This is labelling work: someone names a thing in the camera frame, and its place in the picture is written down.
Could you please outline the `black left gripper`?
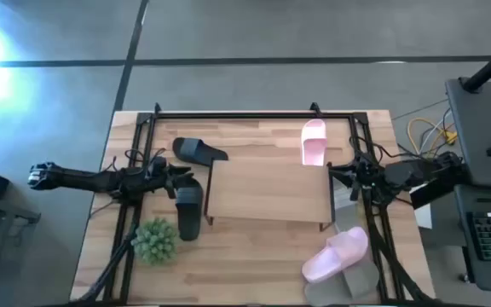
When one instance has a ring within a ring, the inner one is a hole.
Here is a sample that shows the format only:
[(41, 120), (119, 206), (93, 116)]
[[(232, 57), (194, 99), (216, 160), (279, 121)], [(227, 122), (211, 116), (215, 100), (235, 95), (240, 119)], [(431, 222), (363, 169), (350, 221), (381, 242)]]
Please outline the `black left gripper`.
[(175, 199), (177, 190), (192, 175), (191, 167), (172, 165), (166, 158), (154, 156), (147, 164), (145, 180), (152, 192), (163, 188), (170, 199)]

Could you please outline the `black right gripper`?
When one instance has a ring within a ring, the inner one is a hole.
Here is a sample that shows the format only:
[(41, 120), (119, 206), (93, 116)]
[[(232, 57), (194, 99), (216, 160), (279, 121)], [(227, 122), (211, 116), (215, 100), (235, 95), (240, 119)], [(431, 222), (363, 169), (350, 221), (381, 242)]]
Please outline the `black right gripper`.
[(333, 179), (338, 181), (333, 191), (339, 200), (347, 197), (349, 201), (358, 201), (359, 184), (371, 189), (373, 203), (390, 203), (394, 199), (384, 179), (384, 167), (378, 163), (360, 159), (356, 165), (334, 165), (329, 166), (328, 170)]

